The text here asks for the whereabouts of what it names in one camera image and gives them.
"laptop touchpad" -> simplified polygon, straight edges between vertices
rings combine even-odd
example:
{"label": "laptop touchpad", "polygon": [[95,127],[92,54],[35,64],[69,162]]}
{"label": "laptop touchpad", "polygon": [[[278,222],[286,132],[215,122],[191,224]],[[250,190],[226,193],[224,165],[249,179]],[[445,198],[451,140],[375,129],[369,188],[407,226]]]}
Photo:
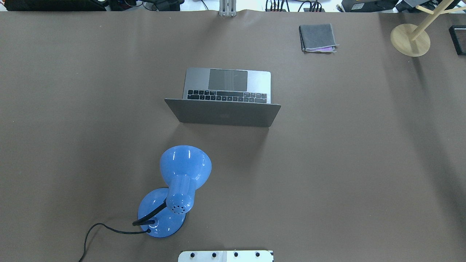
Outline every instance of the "laptop touchpad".
{"label": "laptop touchpad", "polygon": [[211,69],[209,90],[247,91],[247,71]]}

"gray laptop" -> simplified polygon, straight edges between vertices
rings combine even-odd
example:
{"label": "gray laptop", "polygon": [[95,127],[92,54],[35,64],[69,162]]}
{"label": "gray laptop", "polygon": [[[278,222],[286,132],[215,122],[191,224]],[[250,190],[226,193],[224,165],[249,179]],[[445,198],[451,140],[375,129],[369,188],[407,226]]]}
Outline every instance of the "gray laptop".
{"label": "gray laptop", "polygon": [[183,99],[165,99],[182,123],[270,127],[279,104],[272,104],[270,72],[189,68]]}

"brown table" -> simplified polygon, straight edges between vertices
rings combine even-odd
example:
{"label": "brown table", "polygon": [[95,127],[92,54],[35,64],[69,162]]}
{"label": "brown table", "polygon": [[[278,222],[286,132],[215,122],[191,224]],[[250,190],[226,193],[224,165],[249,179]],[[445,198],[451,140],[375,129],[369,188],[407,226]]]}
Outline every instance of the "brown table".
{"label": "brown table", "polygon": [[[77,261],[88,228],[137,231],[161,154],[199,147],[212,173],[166,239],[90,234],[85,261],[176,262],[270,249],[277,262],[466,261],[466,74],[448,28],[419,58],[390,31],[424,14],[242,11],[0,15],[0,261]],[[332,23],[335,54],[298,26]],[[272,72],[270,128],[181,124],[188,67]]]}

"folded cloth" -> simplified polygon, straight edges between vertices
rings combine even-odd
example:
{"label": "folded cloth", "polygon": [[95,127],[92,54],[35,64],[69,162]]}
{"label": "folded cloth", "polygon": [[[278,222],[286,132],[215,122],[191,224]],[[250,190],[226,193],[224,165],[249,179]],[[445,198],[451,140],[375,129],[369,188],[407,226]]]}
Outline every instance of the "folded cloth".
{"label": "folded cloth", "polygon": [[335,36],[331,24],[300,25],[301,49],[306,52],[334,53]]}

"wooden stand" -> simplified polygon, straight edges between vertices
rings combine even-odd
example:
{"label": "wooden stand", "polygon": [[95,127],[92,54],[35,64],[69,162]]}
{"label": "wooden stand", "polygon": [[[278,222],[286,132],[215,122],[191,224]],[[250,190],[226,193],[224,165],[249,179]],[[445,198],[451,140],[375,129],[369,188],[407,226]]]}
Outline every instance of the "wooden stand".
{"label": "wooden stand", "polygon": [[424,30],[439,15],[466,9],[466,7],[461,7],[445,10],[452,2],[453,0],[443,0],[433,11],[422,6],[416,6],[417,9],[426,12],[429,15],[419,26],[402,24],[395,27],[390,34],[390,40],[393,46],[402,54],[407,56],[416,57],[427,53],[431,46],[431,39]]}

